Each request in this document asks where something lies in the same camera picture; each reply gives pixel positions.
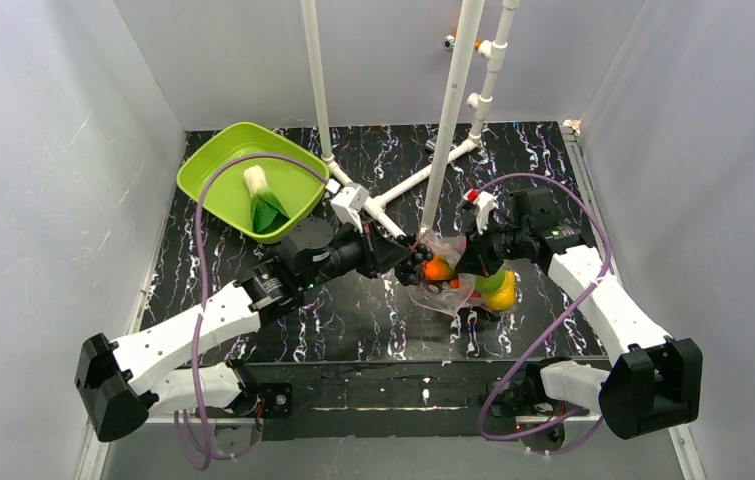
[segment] white bracket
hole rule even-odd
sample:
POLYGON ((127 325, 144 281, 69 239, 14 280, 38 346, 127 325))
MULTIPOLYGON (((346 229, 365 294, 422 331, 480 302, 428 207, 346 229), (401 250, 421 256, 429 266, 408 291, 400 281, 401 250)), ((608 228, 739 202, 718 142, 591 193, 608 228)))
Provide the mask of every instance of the white bracket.
POLYGON ((339 193, 339 189, 342 188, 342 184, 337 182, 335 179, 330 179, 327 181, 327 185, 324 186, 324 189, 330 192, 331 194, 335 195, 339 193))
POLYGON ((495 208, 495 197, 489 192, 469 190, 462 198, 477 207, 475 223, 477 231, 485 232, 489 226, 489 213, 495 208))
MULTIPOLYGON (((252 303, 247 292, 234 283, 224 285, 209 297, 198 351, 205 352, 233 337, 259 330, 259 314, 248 308, 252 303)), ((115 340, 115 360, 121 371, 132 373, 128 383, 133 391, 139 395, 147 392, 191 358, 192 336, 202 311, 198 304, 153 328, 115 340)))
POLYGON ((548 397, 601 413, 598 396, 610 372, 566 361, 547 366, 540 373, 548 397))
POLYGON ((359 212, 368 198, 369 193, 365 187, 349 183, 330 200, 330 206, 333 207, 333 212, 342 223, 350 223, 359 233, 362 233, 362 219, 359 212))

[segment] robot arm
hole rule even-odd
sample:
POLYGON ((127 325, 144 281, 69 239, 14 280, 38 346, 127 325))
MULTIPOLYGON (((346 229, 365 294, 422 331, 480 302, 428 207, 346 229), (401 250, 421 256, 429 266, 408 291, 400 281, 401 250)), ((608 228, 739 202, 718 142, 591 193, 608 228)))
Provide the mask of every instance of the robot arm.
POLYGON ((518 397, 537 404, 566 401, 601 413, 621 438, 698 417, 702 355, 691 339, 675 340, 654 323, 614 275, 602 280, 591 235, 561 223, 547 188, 512 194, 512 217, 495 219, 494 198, 466 194, 476 218, 466 232, 458 273, 488 276, 504 260, 529 259, 572 299, 600 282, 579 307, 607 350, 611 371, 568 358, 530 362, 518 397))
MULTIPOLYGON (((331 205, 347 223, 334 232, 323 220, 303 220, 256 267, 212 295, 205 312, 196 305, 138 333, 112 341, 103 334, 86 340, 75 384, 98 439, 122 438, 151 414, 197 407, 191 371, 180 367, 191 358, 201 312, 198 351, 204 352, 273 323, 302 306, 307 290, 349 271, 373 278, 413 261, 411 242, 384 235, 374 223, 360 219, 367 195, 361 186, 346 186, 331 205)), ((200 374, 206 407, 250 406, 263 395, 238 361, 201 368, 200 374)))

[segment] green bowl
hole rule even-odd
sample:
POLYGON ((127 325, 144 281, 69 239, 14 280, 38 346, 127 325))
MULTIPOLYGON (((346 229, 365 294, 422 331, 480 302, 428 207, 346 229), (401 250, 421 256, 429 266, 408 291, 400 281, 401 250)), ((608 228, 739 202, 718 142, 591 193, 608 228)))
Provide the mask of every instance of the green bowl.
MULTIPOLYGON (((196 202, 209 177, 228 161, 251 153, 277 153, 296 158, 330 177, 327 165, 306 149, 255 123, 241 122, 227 127, 206 142, 177 174, 177 185, 196 202)), ((274 158, 257 158, 230 167, 206 194, 203 208, 259 243, 276 243, 309 215, 324 194, 324 185, 297 165, 274 158), (250 195, 244 171, 261 165, 268 187, 291 214, 288 222, 266 234, 253 231, 250 195)))

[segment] clear plastic bag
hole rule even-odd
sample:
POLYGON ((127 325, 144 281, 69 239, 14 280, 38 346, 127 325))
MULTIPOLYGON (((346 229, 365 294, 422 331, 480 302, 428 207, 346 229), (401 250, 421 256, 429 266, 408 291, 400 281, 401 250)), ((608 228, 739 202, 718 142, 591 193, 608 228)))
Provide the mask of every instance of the clear plastic bag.
MULTIPOLYGON (((428 232, 419 242, 429 247, 434 255, 444 259, 451 268, 456 266, 465 251, 464 237, 438 238, 433 232, 428 232)), ((422 280, 420 285, 407 287, 407 290, 413 303, 451 316, 463 307, 479 307, 494 315, 503 315, 511 311, 515 305, 516 284, 515 274, 509 268, 509 264, 504 263, 502 268, 505 273, 503 288, 506 291, 498 293, 501 300, 497 303, 504 305, 504 308, 499 310, 490 308, 490 304, 494 304, 491 297, 475 291, 477 277, 474 275, 459 274, 454 281, 422 280)))
MULTIPOLYGON (((451 267, 459 262, 465 249, 465 238, 438 238, 433 232, 425 234, 419 242, 429 247, 434 255, 442 257, 451 267)), ((407 290, 413 303, 453 316, 466 306, 474 293, 474 275, 460 274, 457 280, 458 285, 453 286, 448 281, 422 281, 420 285, 407 287, 407 290)))

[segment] purple cable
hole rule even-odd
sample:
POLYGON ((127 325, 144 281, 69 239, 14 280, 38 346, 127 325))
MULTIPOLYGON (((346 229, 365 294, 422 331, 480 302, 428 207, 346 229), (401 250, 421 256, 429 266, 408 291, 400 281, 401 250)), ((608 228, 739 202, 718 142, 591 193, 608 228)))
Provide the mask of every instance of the purple cable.
MULTIPOLYGON (((310 166, 306 165, 305 163, 301 162, 300 160, 297 160, 295 158, 287 157, 285 155, 279 155, 276 153, 253 153, 250 155, 244 155, 239 158, 235 158, 233 160, 230 160, 229 162, 222 165, 218 170, 215 171, 215 173, 212 174, 211 177, 209 177, 209 180, 206 181, 206 184, 203 186, 203 190, 200 192, 200 196, 197 199, 197 208, 195 209, 194 214, 194 236, 195 236, 195 244, 197 244, 197 256, 200 260, 200 305, 201 305, 201 313, 197 315, 197 323, 194 327, 194 335, 192 336, 192 344, 191 344, 191 370, 192 370, 192 380, 194 382, 194 393, 195 398, 197 400, 198 405, 198 411, 200 412, 200 428, 203 432, 203 449, 201 450, 201 453, 203 454, 203 460, 200 464, 196 462, 196 459, 194 457, 194 454, 191 453, 191 449, 189 448, 188 442, 186 440, 185 435, 179 435, 180 444, 183 447, 183 452, 186 455, 186 458, 189 460, 189 462, 192 464, 192 466, 198 470, 206 470, 209 468, 210 461, 214 458, 214 455, 212 453, 212 429, 209 427, 209 418, 206 415, 206 408, 204 407, 204 401, 203 401, 203 387, 200 383, 200 360, 199 360, 199 352, 200 349, 200 328, 203 324, 203 313, 206 311, 206 301, 209 299, 209 274, 206 268, 206 255, 203 252, 203 230, 202 230, 202 223, 203 223, 203 202, 206 200, 206 194, 209 193, 209 188, 212 186, 212 184, 215 182, 215 180, 218 179, 218 177, 221 176, 222 173, 224 173, 227 169, 230 167, 237 165, 239 163, 245 162, 247 160, 253 160, 256 158, 273 158, 276 160, 282 160, 284 162, 289 162, 292 164, 295 164, 304 170, 311 173, 315 178, 318 179, 323 184, 327 184, 327 179, 324 178, 320 173, 318 173, 315 169, 311 168, 310 166)), ((174 413, 174 425, 179 427, 180 425, 180 419, 177 413, 174 413)))
MULTIPOLYGON (((523 178, 533 178, 533 179, 536 179, 536 180, 542 180, 542 181, 548 182, 550 184, 553 184, 557 188, 559 188, 560 190, 564 191, 572 200, 574 200, 577 203, 577 205, 580 207, 580 209, 583 210, 583 213, 586 214, 586 218, 588 218, 589 222, 592 224, 592 226, 595 227, 595 230, 598 232, 598 236, 601 237, 601 245, 606 249, 606 252, 604 254, 604 262, 601 265, 601 271, 598 273, 598 278, 600 279, 601 277, 603 277, 604 275, 606 275, 606 273, 610 269, 610 264, 612 263, 612 259, 613 259, 613 252, 612 252, 612 248, 610 247, 610 239, 607 236, 607 232, 603 229, 603 227, 601 227, 601 224, 595 218, 595 215, 593 215, 592 212, 589 211, 588 208, 586 208, 586 205, 584 205, 583 202, 580 201, 580 198, 578 198, 577 195, 575 195, 574 192, 572 192, 571 190, 569 190, 568 188, 566 188, 564 185, 560 184, 559 182, 557 182, 556 180, 554 180, 552 178, 544 177, 542 175, 537 175, 535 173, 510 173, 510 174, 502 175, 502 176, 500 176, 498 178, 495 178, 494 180, 492 180, 489 183, 487 183, 487 184, 483 185, 482 187, 480 187, 478 190, 482 192, 482 191, 488 189, 489 187, 491 187, 493 185, 497 185, 497 184, 503 182, 504 180, 508 180, 510 178, 522 178, 522 177, 523 178)), ((504 375, 504 377, 501 379, 501 381, 498 382, 498 385, 495 386, 495 389, 492 390, 492 392, 486 398, 486 401, 483 402, 483 408, 480 409, 480 414, 477 416, 477 431, 480 433, 480 435, 483 438, 485 438, 486 440, 498 440, 498 441, 517 440, 517 439, 525 437, 527 435, 532 435, 532 434, 534 434, 536 432, 540 432, 542 430, 548 429, 548 428, 550 428, 550 427, 552 427, 552 426, 554 426, 554 425, 562 422, 563 420, 565 420, 565 419, 567 419, 567 418, 569 418, 571 416, 576 415, 577 413, 579 413, 582 410, 580 408, 575 408, 575 409, 571 410, 570 412, 568 412, 568 413, 566 413, 564 415, 560 415, 559 417, 555 418, 554 420, 551 420, 550 422, 545 422, 545 423, 543 423, 541 425, 533 427, 530 430, 527 430, 527 431, 524 431, 524 432, 512 433, 512 434, 509 434, 509 435, 491 435, 491 434, 486 433, 485 431, 483 431, 483 422, 486 420, 486 412, 489 411, 489 408, 492 406, 492 402, 494 402, 495 397, 497 397, 498 395, 501 394, 501 392, 504 391, 504 388, 506 387, 507 383, 509 383, 509 381, 512 379, 512 377, 515 376, 515 374, 522 367, 522 365, 524 365, 524 362, 526 362, 527 359, 530 358, 530 355, 532 355, 533 352, 535 352, 536 349, 538 349, 542 345, 542 343, 545 341, 545 339, 548 338, 548 336, 550 336, 551 333, 553 333, 554 330, 556 330, 557 328, 559 328, 559 326, 562 325, 563 322, 565 322, 565 319, 568 318, 569 315, 571 315, 572 313, 574 313, 575 310, 577 310, 577 307, 579 307, 580 304, 583 303, 583 301, 586 300, 586 298, 589 295, 591 295, 592 292, 597 287, 598 287, 597 282, 596 283, 592 283, 591 285, 589 285, 586 288, 586 290, 583 291, 583 293, 581 293, 577 298, 575 298, 574 302, 572 302, 572 304, 569 305, 568 308, 566 308, 565 311, 559 317, 557 317, 557 319, 554 320, 554 322, 551 323, 551 325, 548 326, 548 328, 546 328, 545 331, 542 332, 541 335, 539 335, 539 338, 537 338, 529 347, 527 347, 527 350, 524 353, 521 354, 521 356, 518 358, 518 360, 515 361, 515 364, 513 364, 513 366, 510 367, 510 369, 507 371, 507 373, 504 375)), ((588 440, 589 437, 593 433, 595 433, 595 431, 601 425, 602 420, 603 420, 603 418, 601 418, 600 420, 598 420, 598 423, 595 424, 589 430, 589 432, 583 438, 581 438, 577 443, 575 443, 574 445, 570 446, 567 450, 560 451, 559 453, 565 453, 566 451, 570 451, 570 450, 576 448, 577 446, 583 444, 583 442, 585 442, 586 440, 588 440)))

